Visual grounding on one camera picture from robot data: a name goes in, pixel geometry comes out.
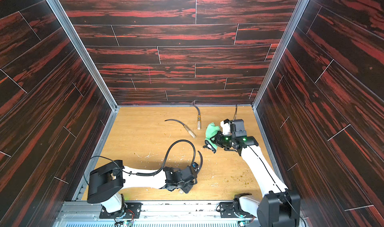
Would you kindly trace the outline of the green microfibre rag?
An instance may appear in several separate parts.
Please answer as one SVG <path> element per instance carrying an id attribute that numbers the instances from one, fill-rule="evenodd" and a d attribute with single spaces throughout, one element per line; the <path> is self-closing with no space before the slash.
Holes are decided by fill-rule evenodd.
<path id="1" fill-rule="evenodd" d="M 215 123 L 210 123 L 206 129 L 206 138 L 204 149 L 210 149 L 214 154 L 217 152 L 218 146 L 216 145 L 216 136 L 220 131 L 220 127 Z"/>

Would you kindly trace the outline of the sickle with yellow label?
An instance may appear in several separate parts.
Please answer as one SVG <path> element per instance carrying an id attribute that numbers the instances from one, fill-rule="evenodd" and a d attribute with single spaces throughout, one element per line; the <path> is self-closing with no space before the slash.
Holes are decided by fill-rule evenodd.
<path id="1" fill-rule="evenodd" d="M 201 130 L 201 126 L 202 126 L 202 122 L 201 122 L 201 111 L 199 109 L 199 107 L 197 107 L 196 105 L 194 104 L 190 104 L 190 106 L 194 107 L 197 112 L 198 112 L 198 115 L 197 115 L 197 129 L 198 130 Z"/>

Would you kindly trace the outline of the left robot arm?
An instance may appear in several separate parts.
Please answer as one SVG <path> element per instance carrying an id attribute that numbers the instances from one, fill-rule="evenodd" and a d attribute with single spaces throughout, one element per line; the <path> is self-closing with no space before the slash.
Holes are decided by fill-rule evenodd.
<path id="1" fill-rule="evenodd" d="M 87 203 L 101 204 L 109 214 L 124 209 L 124 196 L 119 191 L 129 188 L 153 188 L 170 192 L 180 189 L 185 194 L 197 184 L 201 168 L 193 162 L 185 169 L 164 167 L 139 170 L 123 166 L 122 160 L 112 161 L 90 172 Z"/>

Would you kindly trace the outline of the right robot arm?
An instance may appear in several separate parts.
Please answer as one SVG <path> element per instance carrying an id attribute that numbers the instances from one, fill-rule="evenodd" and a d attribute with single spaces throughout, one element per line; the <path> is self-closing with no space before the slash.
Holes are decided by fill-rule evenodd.
<path id="1" fill-rule="evenodd" d="M 212 150 L 222 147 L 235 151 L 247 163 L 254 175 L 263 199 L 258 202 L 251 194 L 238 194 L 233 200 L 238 217 L 252 215 L 262 227 L 297 227 L 300 224 L 301 197 L 279 179 L 264 157 L 254 137 L 248 136 L 244 121 L 223 120 L 217 133 L 206 142 Z"/>

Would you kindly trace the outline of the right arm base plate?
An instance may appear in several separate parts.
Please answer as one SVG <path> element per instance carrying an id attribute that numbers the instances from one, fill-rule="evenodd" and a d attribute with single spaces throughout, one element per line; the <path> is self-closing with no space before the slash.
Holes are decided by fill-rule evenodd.
<path id="1" fill-rule="evenodd" d="M 220 213 L 221 218 L 253 218 L 254 215 L 243 211 L 240 208 L 239 204 L 236 204 L 234 201 L 231 202 L 220 202 L 216 208 L 216 211 Z"/>

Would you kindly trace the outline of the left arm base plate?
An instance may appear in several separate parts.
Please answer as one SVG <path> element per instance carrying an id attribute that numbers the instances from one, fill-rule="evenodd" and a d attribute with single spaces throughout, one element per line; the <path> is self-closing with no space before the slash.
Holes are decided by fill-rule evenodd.
<path id="1" fill-rule="evenodd" d="M 105 207 L 102 207 L 100 219 L 138 219 L 141 214 L 143 203 L 141 202 L 125 202 L 121 210 L 108 213 Z"/>

